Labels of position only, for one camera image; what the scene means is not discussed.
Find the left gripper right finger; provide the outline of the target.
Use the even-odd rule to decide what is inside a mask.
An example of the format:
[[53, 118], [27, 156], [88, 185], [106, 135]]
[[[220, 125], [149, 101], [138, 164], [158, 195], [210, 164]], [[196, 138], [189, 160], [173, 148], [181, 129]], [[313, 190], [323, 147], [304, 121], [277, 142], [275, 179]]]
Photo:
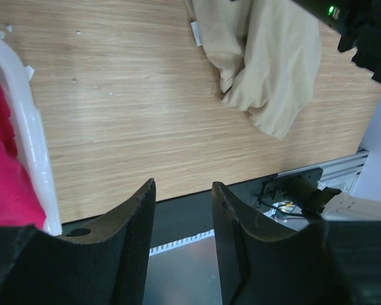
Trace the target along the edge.
[[212, 186], [224, 304], [381, 304], [381, 221], [294, 231]]

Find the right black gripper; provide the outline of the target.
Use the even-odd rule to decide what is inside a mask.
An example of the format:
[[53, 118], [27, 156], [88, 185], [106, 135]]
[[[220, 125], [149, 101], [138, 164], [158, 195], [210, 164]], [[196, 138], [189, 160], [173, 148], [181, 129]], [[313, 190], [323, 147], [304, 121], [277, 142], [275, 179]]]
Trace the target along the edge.
[[381, 84], [381, 0], [312, 0], [297, 5], [340, 34], [337, 50], [357, 49], [352, 57], [358, 67], [373, 73]]

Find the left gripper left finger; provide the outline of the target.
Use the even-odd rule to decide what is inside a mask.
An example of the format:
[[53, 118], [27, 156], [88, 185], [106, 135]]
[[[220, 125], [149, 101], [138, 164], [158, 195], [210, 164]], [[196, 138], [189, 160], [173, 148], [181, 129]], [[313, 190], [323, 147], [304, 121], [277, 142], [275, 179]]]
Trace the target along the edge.
[[0, 227], [0, 304], [141, 304], [155, 207], [150, 179], [65, 236]]

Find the beige t shirt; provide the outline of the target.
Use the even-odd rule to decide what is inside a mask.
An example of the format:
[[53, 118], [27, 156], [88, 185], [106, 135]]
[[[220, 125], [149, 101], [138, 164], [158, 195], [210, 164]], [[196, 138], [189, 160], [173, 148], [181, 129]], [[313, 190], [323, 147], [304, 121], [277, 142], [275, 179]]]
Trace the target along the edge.
[[282, 139], [312, 100], [321, 62], [319, 22], [292, 1], [187, 1], [222, 103]]

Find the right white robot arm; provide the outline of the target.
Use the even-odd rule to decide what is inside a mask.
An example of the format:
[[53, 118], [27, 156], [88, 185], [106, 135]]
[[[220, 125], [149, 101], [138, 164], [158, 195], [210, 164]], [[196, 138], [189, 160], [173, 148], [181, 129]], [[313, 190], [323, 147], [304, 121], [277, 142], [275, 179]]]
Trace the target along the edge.
[[[337, 50], [356, 49], [352, 62], [381, 84], [381, 1], [297, 1], [340, 35]], [[356, 198], [330, 187], [296, 197], [307, 220], [381, 221], [381, 201]]]

